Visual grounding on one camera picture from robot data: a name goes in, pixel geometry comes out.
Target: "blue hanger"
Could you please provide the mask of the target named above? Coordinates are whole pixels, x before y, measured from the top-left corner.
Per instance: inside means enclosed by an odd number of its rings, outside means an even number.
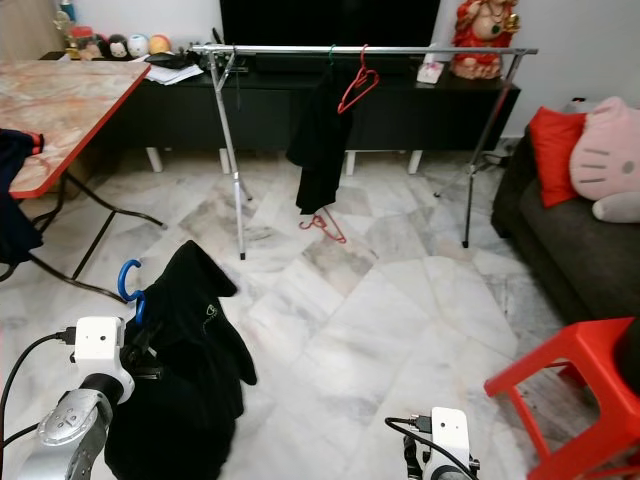
[[[144,292],[141,290],[136,290],[131,295],[127,293],[127,289],[125,288],[125,280],[127,279],[127,272],[131,267],[140,268],[141,263],[138,260],[129,260],[125,262],[125,264],[120,269],[120,273],[118,274],[118,293],[122,298],[124,298],[127,302],[132,302],[134,300],[140,300],[138,302],[138,308],[136,309],[136,323],[138,325],[142,325],[142,315],[144,314],[144,306],[146,305],[146,299],[144,298]]]

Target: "clothes hanger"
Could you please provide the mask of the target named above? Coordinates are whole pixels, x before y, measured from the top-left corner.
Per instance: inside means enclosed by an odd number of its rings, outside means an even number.
[[[118,274],[118,293],[122,298],[124,298],[127,302],[133,302],[134,300],[138,301],[138,307],[136,308],[136,323],[138,325],[142,325],[142,317],[144,315],[144,307],[147,303],[144,298],[144,292],[141,290],[136,290],[131,295],[127,293],[127,289],[125,287],[127,272],[131,267],[140,268],[141,263],[138,260],[129,260],[125,262],[125,264],[120,269],[120,273]]]
[[[321,229],[322,233],[324,233],[331,240],[342,244],[347,243],[347,237],[344,236],[342,230],[340,230],[340,227],[329,213],[329,210],[327,210],[327,207],[322,207],[322,209],[327,214],[327,217],[329,217],[329,220],[331,220],[331,223],[333,224],[335,230],[338,232],[337,235],[334,235],[329,231],[329,229],[327,228],[327,222],[324,220],[324,218],[322,218],[321,215],[318,215],[317,213],[313,214],[313,218],[309,222],[309,225],[305,225],[304,222],[300,222],[298,227],[300,227],[301,230],[309,230],[311,227],[317,227]]]
[[[351,82],[351,85],[349,85],[349,88],[347,88],[347,91],[344,92],[342,101],[338,105],[339,114],[342,114],[345,111],[347,111],[349,108],[351,108],[358,100],[364,97],[367,93],[373,90],[378,85],[378,83],[380,83],[380,75],[378,75],[378,72],[376,72],[372,68],[367,68],[367,64],[364,61],[364,50],[368,46],[369,45],[364,45],[362,47],[362,52],[360,52],[360,70],[358,70],[358,74],[356,75],[355,80]],[[351,91],[354,90],[355,88],[360,88],[365,83],[367,83],[369,79],[369,75],[373,75],[373,83],[369,87],[367,87],[363,92],[361,92],[360,95],[358,95],[356,98],[354,98],[353,100],[351,100],[349,103],[345,105],[345,102],[347,101],[347,97],[351,94]]]
[[[334,61],[333,61],[333,49],[336,47],[336,44],[334,43],[333,45],[331,45],[331,48],[329,49],[329,65],[331,65],[333,67],[334,65]]]

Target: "cabinet leg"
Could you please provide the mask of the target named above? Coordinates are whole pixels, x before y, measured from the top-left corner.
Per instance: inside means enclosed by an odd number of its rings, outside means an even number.
[[[158,149],[155,147],[147,147],[147,156],[149,157],[149,163],[151,163],[151,169],[155,173],[160,173],[163,167]]]
[[[418,172],[420,166],[420,159],[422,158],[422,150],[414,150],[411,152],[411,160],[409,160],[409,175],[415,175]]]
[[[356,168],[356,151],[347,150],[347,176],[353,176],[353,171]]]
[[[229,164],[229,153],[226,148],[220,149],[220,165],[222,166],[222,173],[229,175],[231,173],[231,166]]]

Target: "statue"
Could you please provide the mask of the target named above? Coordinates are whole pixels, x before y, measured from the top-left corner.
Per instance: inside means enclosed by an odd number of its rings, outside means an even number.
[[[456,47],[506,48],[520,30],[520,17],[513,13],[518,0],[466,0],[458,8],[453,44]],[[491,79],[501,75],[500,56],[461,53],[454,56],[451,71],[468,79]]]

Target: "tv cabinet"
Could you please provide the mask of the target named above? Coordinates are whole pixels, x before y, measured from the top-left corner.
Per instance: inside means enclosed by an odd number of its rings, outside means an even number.
[[[230,76],[223,97],[235,148],[285,150],[320,80],[313,73]],[[502,81],[470,81],[445,69],[437,85],[415,73],[382,75],[354,110],[348,150],[473,150]],[[493,148],[520,89],[513,86],[490,135]],[[93,140],[122,148],[225,148],[207,73],[171,86],[144,81]]]

